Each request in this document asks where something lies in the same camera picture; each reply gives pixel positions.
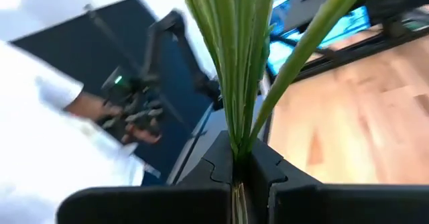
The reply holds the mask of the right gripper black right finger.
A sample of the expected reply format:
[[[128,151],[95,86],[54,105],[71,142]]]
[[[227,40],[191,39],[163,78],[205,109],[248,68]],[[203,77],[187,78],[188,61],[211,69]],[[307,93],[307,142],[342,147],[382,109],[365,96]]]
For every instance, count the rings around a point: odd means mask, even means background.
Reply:
[[[426,185],[322,183],[260,140],[253,144],[249,164],[248,177],[256,223],[428,222]]]

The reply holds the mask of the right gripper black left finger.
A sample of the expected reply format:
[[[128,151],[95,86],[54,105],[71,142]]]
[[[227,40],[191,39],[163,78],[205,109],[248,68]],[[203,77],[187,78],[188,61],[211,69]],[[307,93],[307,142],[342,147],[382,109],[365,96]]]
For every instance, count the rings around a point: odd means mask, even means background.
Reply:
[[[231,223],[233,155],[220,132],[198,164],[177,184],[88,188],[70,195],[58,224]]]

